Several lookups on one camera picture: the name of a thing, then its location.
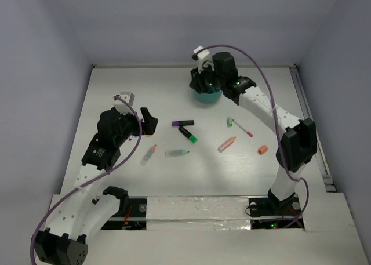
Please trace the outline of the green black highlighter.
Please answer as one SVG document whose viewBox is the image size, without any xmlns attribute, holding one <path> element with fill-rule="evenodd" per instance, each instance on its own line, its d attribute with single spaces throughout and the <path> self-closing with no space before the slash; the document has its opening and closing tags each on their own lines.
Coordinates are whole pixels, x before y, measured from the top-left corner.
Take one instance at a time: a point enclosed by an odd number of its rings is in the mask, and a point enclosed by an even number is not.
<svg viewBox="0 0 371 265">
<path fill-rule="evenodd" d="M 179 126 L 178 130 L 192 143 L 195 144 L 198 139 L 191 133 L 189 132 L 186 128 L 183 126 Z"/>
</svg>

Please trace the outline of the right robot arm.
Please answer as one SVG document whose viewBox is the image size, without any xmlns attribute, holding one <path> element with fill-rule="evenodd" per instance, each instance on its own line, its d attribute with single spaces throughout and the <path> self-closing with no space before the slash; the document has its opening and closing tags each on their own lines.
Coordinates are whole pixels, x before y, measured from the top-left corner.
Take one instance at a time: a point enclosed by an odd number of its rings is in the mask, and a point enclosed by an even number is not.
<svg viewBox="0 0 371 265">
<path fill-rule="evenodd" d="M 317 153 L 315 122 L 288 113 L 276 104 L 272 94 L 265 95 L 252 79 L 239 75 L 232 54 L 211 54 L 200 46 L 192 58 L 198 64 L 191 70 L 190 88 L 198 93 L 220 89 L 226 98 L 251 112 L 276 134 L 279 171 L 268 191 L 267 208 L 271 213 L 282 213 L 294 197 L 302 168 Z"/>
</svg>

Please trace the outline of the pink white marker pen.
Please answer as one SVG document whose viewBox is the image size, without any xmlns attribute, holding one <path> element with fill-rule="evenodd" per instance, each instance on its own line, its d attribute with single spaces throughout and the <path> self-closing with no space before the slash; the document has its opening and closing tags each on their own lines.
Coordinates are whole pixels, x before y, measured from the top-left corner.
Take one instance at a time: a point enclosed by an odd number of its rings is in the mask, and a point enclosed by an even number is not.
<svg viewBox="0 0 371 265">
<path fill-rule="evenodd" d="M 253 137 L 253 133 L 249 130 L 245 129 L 236 119 L 232 120 L 237 127 L 239 127 L 243 132 L 245 132 L 248 136 Z"/>
</svg>

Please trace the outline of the teal round pen holder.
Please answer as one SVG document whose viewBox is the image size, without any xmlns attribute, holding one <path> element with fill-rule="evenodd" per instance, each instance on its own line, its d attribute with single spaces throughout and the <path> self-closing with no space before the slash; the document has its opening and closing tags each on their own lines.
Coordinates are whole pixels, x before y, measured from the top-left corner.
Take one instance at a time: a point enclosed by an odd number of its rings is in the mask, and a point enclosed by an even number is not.
<svg viewBox="0 0 371 265">
<path fill-rule="evenodd" d="M 221 89 L 214 86 L 209 86 L 205 92 L 199 93 L 193 90 L 194 98 L 197 102 L 203 104 L 215 104 L 221 98 L 223 92 Z"/>
</svg>

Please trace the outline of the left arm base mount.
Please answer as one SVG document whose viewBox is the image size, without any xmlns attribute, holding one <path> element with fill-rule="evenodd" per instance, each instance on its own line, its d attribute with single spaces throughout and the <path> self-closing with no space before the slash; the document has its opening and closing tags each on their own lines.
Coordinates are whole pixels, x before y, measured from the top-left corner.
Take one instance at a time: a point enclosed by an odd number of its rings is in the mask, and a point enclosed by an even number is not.
<svg viewBox="0 0 371 265">
<path fill-rule="evenodd" d="M 107 187 L 102 194 L 118 199 L 119 209 L 101 230 L 146 230 L 147 197 L 130 197 L 126 190 L 115 186 Z"/>
</svg>

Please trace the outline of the purple black highlighter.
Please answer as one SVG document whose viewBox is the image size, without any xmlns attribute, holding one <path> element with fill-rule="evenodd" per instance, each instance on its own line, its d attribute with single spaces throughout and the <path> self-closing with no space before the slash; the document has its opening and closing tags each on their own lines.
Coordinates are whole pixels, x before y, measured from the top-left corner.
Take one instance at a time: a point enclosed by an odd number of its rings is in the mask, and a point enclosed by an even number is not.
<svg viewBox="0 0 371 265">
<path fill-rule="evenodd" d="M 194 120 L 180 120 L 180 121 L 172 121 L 172 127 L 180 127 L 180 126 L 190 126 L 194 125 Z"/>
</svg>

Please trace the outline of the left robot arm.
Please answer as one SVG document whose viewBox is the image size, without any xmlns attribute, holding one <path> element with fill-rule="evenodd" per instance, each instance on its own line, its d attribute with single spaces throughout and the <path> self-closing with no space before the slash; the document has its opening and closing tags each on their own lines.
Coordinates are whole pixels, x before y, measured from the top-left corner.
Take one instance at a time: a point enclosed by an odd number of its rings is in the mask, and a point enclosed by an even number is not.
<svg viewBox="0 0 371 265">
<path fill-rule="evenodd" d="M 113 107 L 100 114 L 97 132 L 83 157 L 72 191 L 45 215 L 31 238 L 30 258 L 35 264 L 83 264 L 89 242 L 113 215 L 129 212 L 128 192 L 119 187 L 103 187 L 103 179 L 122 164 L 120 147 L 131 136 L 153 135 L 158 119 L 145 107 L 142 119 L 131 107 Z M 55 217 L 47 221 L 53 212 Z"/>
</svg>

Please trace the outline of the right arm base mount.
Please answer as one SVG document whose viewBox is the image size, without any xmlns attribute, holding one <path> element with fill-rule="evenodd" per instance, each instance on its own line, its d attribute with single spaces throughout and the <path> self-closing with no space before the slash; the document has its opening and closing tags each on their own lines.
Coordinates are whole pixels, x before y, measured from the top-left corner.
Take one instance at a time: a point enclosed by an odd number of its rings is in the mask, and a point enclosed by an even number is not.
<svg viewBox="0 0 371 265">
<path fill-rule="evenodd" d="M 305 229 L 296 193 L 284 201 L 278 201 L 270 191 L 267 196 L 249 198 L 245 213 L 251 218 L 253 230 Z"/>
</svg>

